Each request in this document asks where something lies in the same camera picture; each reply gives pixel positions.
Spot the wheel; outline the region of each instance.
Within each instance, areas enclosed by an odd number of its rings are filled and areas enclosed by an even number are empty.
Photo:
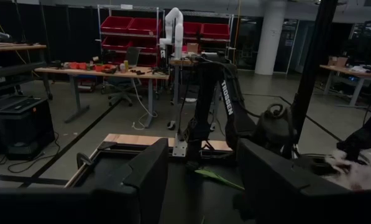
[[[167,129],[173,131],[175,129],[175,121],[169,121],[167,123]]]
[[[211,124],[211,126],[210,126],[210,132],[213,132],[213,131],[215,131],[215,130],[216,130],[216,124],[213,123],[213,124]]]

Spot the office chair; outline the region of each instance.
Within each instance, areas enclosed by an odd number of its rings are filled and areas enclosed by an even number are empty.
[[[138,56],[140,54],[140,49],[136,47],[129,47],[126,52],[126,59],[129,62],[129,68],[137,66]],[[126,100],[129,103],[129,106],[133,105],[130,96],[137,97],[134,93],[129,93],[128,91],[134,89],[134,85],[131,82],[131,78],[122,78],[122,77],[108,77],[106,81],[112,85],[115,89],[119,90],[118,93],[114,93],[108,96],[109,106],[115,104],[118,100]],[[135,87],[141,86],[141,81],[136,78],[134,80]]]

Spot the cardboard box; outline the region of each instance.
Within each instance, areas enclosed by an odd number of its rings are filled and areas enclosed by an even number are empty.
[[[332,65],[336,67],[345,67],[347,64],[348,58],[346,57],[334,57],[329,56],[329,63],[327,65]]]
[[[199,50],[199,44],[197,43],[187,43],[186,48],[188,49],[188,53],[192,52],[197,54]]]

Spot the white pillar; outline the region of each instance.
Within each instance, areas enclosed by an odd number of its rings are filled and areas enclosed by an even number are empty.
[[[267,0],[264,6],[264,20],[255,73],[272,75],[286,13],[286,0]]]

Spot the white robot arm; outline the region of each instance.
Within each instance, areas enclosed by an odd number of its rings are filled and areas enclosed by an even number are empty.
[[[175,43],[174,43],[174,57],[176,59],[181,58],[181,52],[183,47],[183,14],[178,8],[173,8],[165,17],[165,30],[166,30],[166,37],[161,38],[159,40],[160,45],[160,56],[161,58],[165,58],[165,51],[166,45],[172,44],[172,35],[173,35],[173,23],[174,19],[176,19],[175,25]]]

